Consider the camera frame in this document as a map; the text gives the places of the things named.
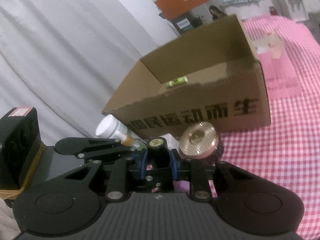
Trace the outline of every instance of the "pink gingham tablecloth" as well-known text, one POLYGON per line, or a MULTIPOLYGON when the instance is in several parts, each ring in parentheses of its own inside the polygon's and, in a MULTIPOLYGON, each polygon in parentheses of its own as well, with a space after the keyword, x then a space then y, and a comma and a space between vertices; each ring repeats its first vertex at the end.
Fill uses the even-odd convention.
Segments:
POLYGON ((320 238, 320 46, 303 24, 279 16, 244 23, 252 40, 273 30, 282 38, 302 94, 270 100, 271 125, 221 135, 223 160, 295 192, 304 217, 303 239, 320 238))

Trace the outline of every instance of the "white curtain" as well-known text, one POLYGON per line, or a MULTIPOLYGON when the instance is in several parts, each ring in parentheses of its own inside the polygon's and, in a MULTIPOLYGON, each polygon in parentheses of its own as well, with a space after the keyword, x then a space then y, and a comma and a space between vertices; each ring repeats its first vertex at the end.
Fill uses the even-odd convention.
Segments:
POLYGON ((119 83, 156 47, 118 0, 0 0, 0 117, 34 106, 45 144, 94 137, 119 83))
POLYGON ((12 209, 0 199, 0 240, 14 239, 20 233, 12 209))

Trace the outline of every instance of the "red fire extinguisher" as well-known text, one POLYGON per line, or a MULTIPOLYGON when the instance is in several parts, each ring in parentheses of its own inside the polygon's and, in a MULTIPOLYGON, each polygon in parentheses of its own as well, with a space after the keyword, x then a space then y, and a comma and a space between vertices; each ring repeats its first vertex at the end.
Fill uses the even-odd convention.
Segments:
POLYGON ((276 8, 269 6, 269 11, 271 15, 278 15, 276 8))

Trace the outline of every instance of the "white bottle cap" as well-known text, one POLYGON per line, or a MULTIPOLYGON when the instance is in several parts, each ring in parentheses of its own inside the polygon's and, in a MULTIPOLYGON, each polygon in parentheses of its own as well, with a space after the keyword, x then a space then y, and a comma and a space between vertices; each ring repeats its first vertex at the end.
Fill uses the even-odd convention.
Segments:
POLYGON ((108 114, 102 121, 99 123, 96 129, 96 136, 100 138, 110 138, 114 135, 119 120, 116 119, 112 114, 108 114))

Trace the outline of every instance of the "green object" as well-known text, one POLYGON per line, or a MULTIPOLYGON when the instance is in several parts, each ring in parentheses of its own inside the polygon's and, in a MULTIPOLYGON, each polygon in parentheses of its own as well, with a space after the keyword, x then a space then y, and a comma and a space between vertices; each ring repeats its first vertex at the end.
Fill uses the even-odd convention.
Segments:
POLYGON ((175 86, 181 85, 183 83, 187 83, 187 82, 188 82, 188 79, 186 76, 184 76, 184 77, 180 77, 180 78, 171 80, 171 81, 167 82, 165 85, 167 88, 171 88, 171 87, 175 87, 175 86))

